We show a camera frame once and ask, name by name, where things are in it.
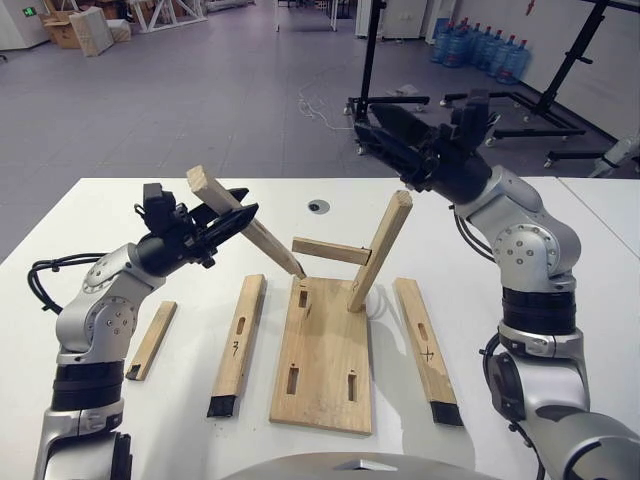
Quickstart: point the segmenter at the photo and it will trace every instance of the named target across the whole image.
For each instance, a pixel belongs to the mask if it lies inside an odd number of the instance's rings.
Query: water bottle
[[[498,50],[496,50],[496,54],[493,56],[493,60],[491,61],[491,65],[489,66],[489,70],[487,70],[487,75],[489,75],[490,77],[496,76],[496,73],[498,73],[498,69],[502,66],[504,61],[507,59],[507,55],[511,53],[511,50],[517,48],[513,44],[513,41],[515,40],[515,38],[516,38],[515,35],[511,35],[507,43],[503,43],[498,47]]]
[[[504,60],[502,67],[496,73],[496,80],[500,83],[513,85],[520,81],[524,69],[527,68],[531,53],[526,49],[527,41],[522,40],[520,46],[511,50]]]
[[[447,54],[442,61],[442,65],[449,68],[458,68],[464,65],[467,55],[468,32],[465,27],[457,32],[453,32],[449,40]]]
[[[484,51],[484,46],[487,43],[487,40],[491,38],[491,27],[487,27],[482,35],[480,35],[474,45],[473,45],[473,55],[471,56],[471,65],[475,65],[476,67],[480,65],[482,61],[482,52]]]
[[[471,62],[473,58],[473,52],[476,47],[476,42],[482,36],[482,32],[480,32],[480,23],[476,23],[476,28],[474,28],[471,32],[469,32],[469,41],[467,42],[467,62]]]
[[[469,17],[464,17],[460,23],[456,26],[456,30],[462,30],[467,26],[467,22],[469,22]]]
[[[482,60],[480,61],[480,65],[478,66],[480,70],[489,70],[491,61],[493,60],[496,51],[498,50],[498,48],[500,48],[500,45],[503,44],[500,35],[502,35],[502,30],[498,30],[495,37],[487,40],[487,43],[482,50]]]
[[[444,60],[447,50],[449,49],[451,32],[453,32],[453,23],[449,23],[447,28],[436,37],[436,45],[433,48],[433,55],[431,56],[432,62],[442,63],[442,60]]]

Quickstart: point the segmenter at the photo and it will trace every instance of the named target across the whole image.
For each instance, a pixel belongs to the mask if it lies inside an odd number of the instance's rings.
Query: gray floor
[[[353,21],[333,33],[322,13],[282,7],[276,33],[272,5],[258,0],[209,22],[137,35],[97,58],[51,44],[11,52],[0,65],[0,260],[81,177],[179,177],[199,163],[220,177],[392,176],[356,155],[342,115],[364,61]],[[434,99],[424,120],[440,123],[450,113],[437,105],[444,93],[496,86],[428,57],[422,41],[379,44],[372,93],[410,83]],[[300,98],[339,129],[309,117]],[[520,125],[509,102],[495,109],[501,126]],[[482,152],[521,175],[585,176],[590,162],[543,169],[545,153],[608,145],[590,133],[566,143],[505,140]]]

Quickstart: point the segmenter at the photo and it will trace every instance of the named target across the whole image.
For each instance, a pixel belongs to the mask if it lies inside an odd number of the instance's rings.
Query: black cable
[[[51,310],[59,315],[60,312],[62,312],[62,307],[54,302],[44,289],[40,282],[38,272],[49,269],[53,272],[59,272],[61,267],[95,263],[105,255],[105,253],[78,253],[67,257],[55,258],[52,260],[38,260],[37,262],[34,262],[27,273],[27,283],[29,284],[29,288],[33,294],[44,304],[42,310]]]
[[[480,355],[482,355],[482,371],[484,372],[484,379],[487,385],[489,385],[489,359],[493,356],[493,352],[498,348],[498,345],[500,345],[500,337],[496,333],[489,339],[484,350],[480,350]]]
[[[473,233],[471,233],[471,230],[469,230],[469,226],[467,225],[466,220],[464,218],[462,218],[462,217],[458,217],[458,218],[460,219],[460,226],[464,230],[464,233],[467,234],[469,239],[474,241],[476,243],[476,245],[478,245],[481,249],[483,249],[488,254],[492,254],[493,251],[491,250],[491,247],[489,245],[483,243],[482,240],[480,240]]]
[[[544,480],[544,476],[547,472],[544,469],[544,465],[540,461],[540,457],[538,457],[538,474],[536,475],[536,480]]]
[[[466,233],[465,233],[465,231],[464,231],[464,229],[462,227],[460,217],[458,217],[458,215],[456,215],[455,212],[453,213],[453,217],[454,217],[454,220],[456,222],[456,228],[458,229],[458,233],[460,233],[460,235],[462,236],[462,239],[465,242],[467,242],[467,245],[469,245],[481,257],[486,258],[490,262],[495,263],[496,261],[493,259],[493,257],[491,255],[488,255],[486,252],[483,252],[482,249],[473,242],[473,240],[471,240],[469,237],[467,237],[467,235],[466,235]]]

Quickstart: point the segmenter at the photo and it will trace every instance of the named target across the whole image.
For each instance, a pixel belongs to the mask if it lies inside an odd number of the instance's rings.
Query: mortise hole
[[[354,375],[353,373],[350,373],[347,376],[347,386],[349,388],[349,401],[350,402],[355,402],[357,400],[357,391],[356,391],[356,379],[358,377],[356,375]]]
[[[426,342],[429,340],[429,335],[427,335],[427,330],[424,328],[424,323],[418,324],[418,330],[420,330],[420,336]]]
[[[238,319],[238,328],[236,328],[236,335],[241,335],[242,334],[242,330],[244,329],[244,321],[246,320],[246,318],[244,317],[240,317]]]
[[[298,388],[298,372],[300,371],[297,367],[289,368],[289,380],[287,381],[287,394],[295,395],[296,388]]]
[[[298,302],[298,306],[300,308],[307,308],[307,295],[309,292],[306,290],[300,290],[300,301]]]

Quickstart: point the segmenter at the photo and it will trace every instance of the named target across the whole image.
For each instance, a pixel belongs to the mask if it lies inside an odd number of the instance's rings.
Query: wooden plank
[[[207,174],[202,165],[189,170],[187,180],[191,191],[219,215],[241,206],[240,202],[233,198],[220,182]],[[287,250],[258,220],[254,218],[242,234],[288,273],[298,278],[306,277],[293,253]]]
[[[356,248],[300,237],[293,237],[291,251],[358,265],[366,265],[371,255],[371,250],[368,248]]]
[[[244,386],[243,379],[260,320],[265,285],[264,275],[249,275],[244,279],[207,417],[233,415],[235,399],[241,395]]]
[[[294,279],[269,420],[368,435],[367,314],[349,313],[351,282]]]
[[[357,312],[362,308],[364,299],[412,207],[411,195],[406,190],[399,190],[391,197],[387,211],[384,213],[378,231],[371,242],[369,261],[360,267],[353,281],[353,292],[347,304],[347,310],[350,312]]]
[[[431,403],[434,420],[462,425],[447,367],[415,280],[397,278],[394,287],[418,365],[422,388]]]
[[[131,361],[126,375],[129,380],[144,380],[147,378],[147,373],[149,373],[153,359],[158,353],[158,348],[160,348],[176,308],[176,302],[162,302],[160,304],[153,320],[151,320],[147,333],[144,334],[135,357]]]

